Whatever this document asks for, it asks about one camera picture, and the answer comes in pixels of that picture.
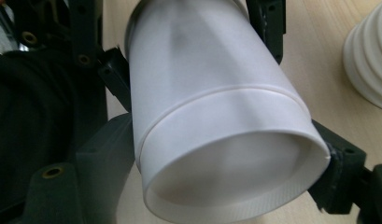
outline tabletop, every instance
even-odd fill
[[[104,5],[104,48],[123,49],[124,31],[137,0],[109,0]],[[307,104],[312,118],[367,153],[366,167],[382,163],[382,109],[365,100],[349,82],[342,48],[351,29],[381,0],[287,0],[287,33],[280,65]],[[125,111],[107,95],[109,117]],[[320,212],[306,192],[294,201],[241,224],[356,223],[350,215]],[[141,175],[134,166],[118,206],[118,223],[168,223],[143,203]]]

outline ribbed white cup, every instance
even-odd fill
[[[151,0],[127,32],[144,201],[178,223],[255,217],[306,191],[330,153],[232,0]]]
[[[350,32],[343,57],[357,91],[382,108],[382,4]]]

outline black fabric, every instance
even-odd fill
[[[0,55],[0,211],[38,169],[68,161],[106,122],[104,84],[57,50]]]

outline light wood surface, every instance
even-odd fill
[[[137,0],[106,0],[104,46],[123,49],[124,30]],[[313,119],[367,152],[366,166],[382,163],[382,109],[351,86],[342,65],[348,32],[381,0],[287,0],[287,33],[281,68],[306,102]],[[109,116],[124,113],[108,96]],[[348,216],[319,212],[308,193],[283,207],[243,224],[356,223],[359,209]],[[141,177],[134,167],[118,207],[119,223],[168,223],[152,215],[142,199]]]

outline paper cup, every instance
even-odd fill
[[[126,37],[144,201],[177,223],[255,217],[330,159],[304,102],[232,0],[142,1]]]
[[[382,4],[350,32],[343,58],[356,90],[382,108]]]

